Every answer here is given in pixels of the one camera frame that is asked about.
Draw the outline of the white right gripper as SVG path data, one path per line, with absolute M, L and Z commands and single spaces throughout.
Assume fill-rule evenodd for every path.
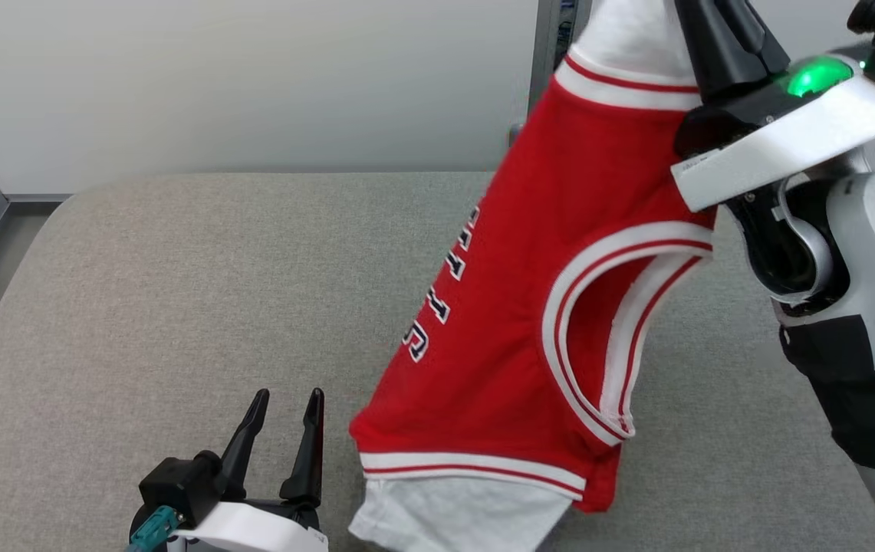
M 750 0 L 673 0 L 700 97 L 732 97 L 791 60 Z M 822 54 L 745 97 L 705 104 L 676 134 L 676 188 L 693 211 L 802 173 L 875 140 L 875 81 Z

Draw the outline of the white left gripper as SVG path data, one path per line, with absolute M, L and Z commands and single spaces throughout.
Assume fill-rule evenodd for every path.
M 256 392 L 251 405 L 221 455 L 222 499 L 245 499 L 245 474 L 255 437 L 265 424 L 270 392 Z M 311 391 L 301 417 L 303 435 L 291 474 L 282 482 L 279 499 L 220 501 L 192 527 L 184 504 L 169 500 L 176 511 L 176 531 L 168 537 L 167 552 L 329 552 L 328 537 L 319 528 L 317 508 L 322 499 L 324 471 L 325 395 Z

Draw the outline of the red Bulls jersey white sleeves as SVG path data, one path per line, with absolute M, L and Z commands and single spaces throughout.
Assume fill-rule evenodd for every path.
M 535 552 L 611 507 L 651 319 L 712 256 L 671 173 L 700 104 L 675 0 L 594 0 L 350 424 L 354 537 Z

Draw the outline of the grey metal post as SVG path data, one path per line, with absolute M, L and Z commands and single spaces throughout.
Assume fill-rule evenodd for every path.
M 538 0 L 526 114 L 531 114 L 574 39 L 587 25 L 594 0 Z

